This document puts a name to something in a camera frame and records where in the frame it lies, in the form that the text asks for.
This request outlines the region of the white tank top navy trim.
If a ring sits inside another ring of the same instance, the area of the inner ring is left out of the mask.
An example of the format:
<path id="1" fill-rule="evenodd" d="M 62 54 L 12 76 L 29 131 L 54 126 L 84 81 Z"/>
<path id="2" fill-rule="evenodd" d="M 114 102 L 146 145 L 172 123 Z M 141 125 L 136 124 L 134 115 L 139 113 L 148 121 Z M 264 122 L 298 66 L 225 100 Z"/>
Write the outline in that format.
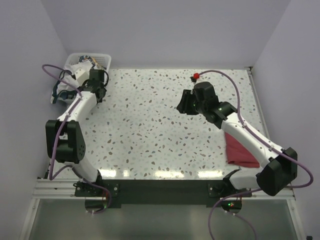
<path id="1" fill-rule="evenodd" d="M 86 71 L 90 71 L 92 65 L 90 62 L 64 65 L 63 70 L 60 72 L 59 79 L 52 89 L 50 102 L 56 104 L 58 101 L 63 101 L 67 104 L 73 102 L 76 98 L 78 92 L 76 89 L 80 90 L 80 87 L 85 82 L 78 82 L 75 77 L 75 71 L 78 68 L 83 68 Z"/>

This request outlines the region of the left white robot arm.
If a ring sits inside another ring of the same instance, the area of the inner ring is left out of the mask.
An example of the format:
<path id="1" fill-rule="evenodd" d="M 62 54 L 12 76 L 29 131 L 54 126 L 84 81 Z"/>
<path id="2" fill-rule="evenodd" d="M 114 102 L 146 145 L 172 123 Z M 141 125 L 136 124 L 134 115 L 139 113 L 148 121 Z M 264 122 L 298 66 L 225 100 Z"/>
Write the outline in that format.
<path id="1" fill-rule="evenodd" d="M 92 196 L 99 196 L 104 190 L 104 184 L 99 181 L 99 170 L 86 157 L 80 121 L 103 101 L 109 80 L 109 74 L 102 69 L 91 69 L 89 77 L 79 87 L 60 79 L 74 88 L 76 95 L 60 117 L 48 120 L 45 124 L 47 154 L 50 158 L 49 180 L 55 179 L 64 169 L 71 168 L 81 181 L 87 183 L 85 189 Z"/>

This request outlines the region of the red tank top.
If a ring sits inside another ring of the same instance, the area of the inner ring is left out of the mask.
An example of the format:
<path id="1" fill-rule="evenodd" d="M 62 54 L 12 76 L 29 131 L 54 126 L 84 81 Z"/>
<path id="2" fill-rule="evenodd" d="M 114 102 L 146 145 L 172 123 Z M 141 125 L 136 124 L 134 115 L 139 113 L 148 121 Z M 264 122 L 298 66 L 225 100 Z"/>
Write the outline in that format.
<path id="1" fill-rule="evenodd" d="M 260 166 L 256 158 L 228 133 L 224 133 L 226 143 L 227 163 L 245 168 L 258 168 Z"/>

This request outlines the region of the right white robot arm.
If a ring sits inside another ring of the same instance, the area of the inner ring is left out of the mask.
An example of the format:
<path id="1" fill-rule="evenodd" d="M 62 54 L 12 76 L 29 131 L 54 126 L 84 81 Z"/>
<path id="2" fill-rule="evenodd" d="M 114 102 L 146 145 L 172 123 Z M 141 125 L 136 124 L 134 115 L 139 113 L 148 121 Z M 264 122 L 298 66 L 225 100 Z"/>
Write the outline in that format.
<path id="1" fill-rule="evenodd" d="M 240 121 L 238 110 L 232 104 L 219 101 L 211 83 L 200 82 L 192 90 L 183 90 L 176 109 L 181 114 L 203 115 L 209 123 L 237 140 L 258 161 L 256 173 L 235 170 L 227 175 L 227 181 L 222 185 L 227 196 L 233 197 L 246 188 L 261 189 L 275 196 L 296 179 L 297 152 L 291 147 L 282 148 L 256 129 L 250 134 L 247 130 L 250 124 Z"/>

